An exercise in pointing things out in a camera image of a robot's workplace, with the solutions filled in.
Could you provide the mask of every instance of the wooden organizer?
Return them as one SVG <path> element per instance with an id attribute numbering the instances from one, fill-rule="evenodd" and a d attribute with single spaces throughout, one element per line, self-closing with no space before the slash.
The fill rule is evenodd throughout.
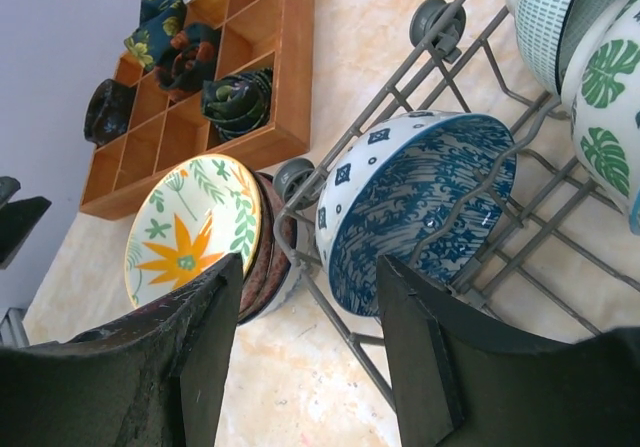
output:
<path id="1" fill-rule="evenodd" d="M 222 28 L 216 78 L 273 67 L 269 123 L 224 144 L 200 113 L 201 94 L 178 103 L 129 54 L 114 79 L 136 86 L 128 132 L 96 148 L 80 211 L 116 220 L 137 212 L 171 168 L 202 153 L 261 169 L 309 151 L 314 0 L 191 0 L 186 24 Z"/>

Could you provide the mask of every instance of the orange flower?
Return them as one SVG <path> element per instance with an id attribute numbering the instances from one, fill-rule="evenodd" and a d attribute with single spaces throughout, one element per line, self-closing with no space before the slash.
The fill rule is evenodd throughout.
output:
<path id="1" fill-rule="evenodd" d="M 176 290 L 178 287 L 182 287 L 195 279 L 203 270 L 216 263 L 224 255 L 223 252 L 220 252 L 203 257 L 204 251 L 207 249 L 207 245 L 209 245 L 209 239 L 213 230 L 213 217 L 211 213 L 207 216 L 207 220 L 193 243 L 191 242 L 189 231 L 180 217 L 174 214 L 174 219 L 176 248 L 173 249 L 166 245 L 153 242 L 143 242 L 144 245 L 163 258 L 136 266 L 141 270 L 162 272 L 162 274 L 151 281 L 152 284 L 175 280 L 172 290 Z"/>
<path id="2" fill-rule="evenodd" d="M 244 175 L 244 172 L 242 172 L 242 170 L 240 169 L 238 169 L 237 172 L 231 169 L 231 172 L 233 173 L 233 176 L 238 180 L 238 182 L 240 182 L 240 185 L 242 186 L 242 190 L 240 191 L 240 193 L 245 197 L 249 197 L 249 202 L 251 202 L 251 215 L 255 214 L 256 203 L 253 201 L 253 196 L 251 195 L 251 189 L 249 188 L 249 179 L 247 179 L 247 177 Z"/>

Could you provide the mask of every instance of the floral plate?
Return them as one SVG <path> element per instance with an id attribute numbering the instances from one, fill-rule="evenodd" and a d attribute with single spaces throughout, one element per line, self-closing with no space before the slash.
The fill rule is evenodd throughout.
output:
<path id="1" fill-rule="evenodd" d="M 136 216 L 125 255 L 135 307 L 197 277 L 230 252 L 245 276 L 260 240 L 260 191 L 250 171 L 224 155 L 202 155 L 169 172 Z"/>

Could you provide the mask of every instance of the blue square motif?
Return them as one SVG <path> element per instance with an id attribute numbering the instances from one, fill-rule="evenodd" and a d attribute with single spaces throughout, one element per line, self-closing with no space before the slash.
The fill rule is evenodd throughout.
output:
<path id="1" fill-rule="evenodd" d="M 336 185 L 340 185 L 343 182 L 349 182 L 349 174 L 351 173 L 351 164 L 345 164 L 342 167 L 338 167 L 336 171 Z"/>
<path id="2" fill-rule="evenodd" d="M 389 128 L 382 129 L 377 132 L 371 132 L 369 134 L 369 141 L 367 142 L 367 144 L 375 144 L 376 142 L 389 140 L 389 132 L 391 132 L 391 129 Z"/>
<path id="3" fill-rule="evenodd" d="M 327 228 L 327 209 L 324 207 L 318 209 L 318 227 L 321 229 Z"/>

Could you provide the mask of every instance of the countertop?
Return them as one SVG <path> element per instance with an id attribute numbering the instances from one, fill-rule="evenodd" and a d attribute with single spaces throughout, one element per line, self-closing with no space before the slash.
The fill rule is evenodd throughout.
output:
<path id="1" fill-rule="evenodd" d="M 422 1 L 316 0 L 308 158 L 319 161 L 328 152 L 412 50 L 408 26 Z M 463 50 L 503 3 L 466 3 Z M 511 18 L 491 37 L 491 46 L 512 89 L 529 98 L 542 92 L 519 57 Z M 416 68 L 427 58 L 425 54 Z M 441 78 L 432 75 L 410 102 L 417 105 Z M 505 123 L 524 110 L 500 91 L 482 53 L 457 83 L 472 110 L 491 113 Z M 449 91 L 434 107 L 461 110 Z M 534 146 L 555 167 L 563 166 L 573 155 L 568 123 L 545 122 Z M 549 178 L 547 171 L 524 158 L 518 165 L 513 197 L 520 203 L 531 200 Z M 570 186 L 557 189 L 536 210 L 537 215 L 549 219 L 574 192 Z M 25 318 L 31 343 L 66 341 L 132 309 L 122 271 L 132 222 L 133 217 L 108 222 L 78 214 Z M 528 225 L 510 240 L 505 253 L 513 255 L 537 231 L 537 226 Z M 637 238 L 627 232 L 618 214 L 597 201 L 587 199 L 576 208 L 562 232 L 624 274 L 640 278 L 640 263 L 630 255 L 637 250 Z M 481 283 L 490 278 L 490 271 L 495 273 L 504 265 L 493 264 Z M 599 329 L 640 324 L 640 294 L 556 238 L 545 241 L 525 265 Z M 317 282 L 327 292 L 324 274 L 317 276 Z M 507 322 L 540 335 L 567 342 L 589 335 L 519 274 L 511 275 L 498 289 L 491 306 Z M 351 328 L 380 335 L 373 320 L 340 312 Z M 366 350 L 387 375 L 383 349 Z M 217 445 L 399 447 L 400 440 L 392 410 L 303 287 L 278 311 L 238 328 Z"/>

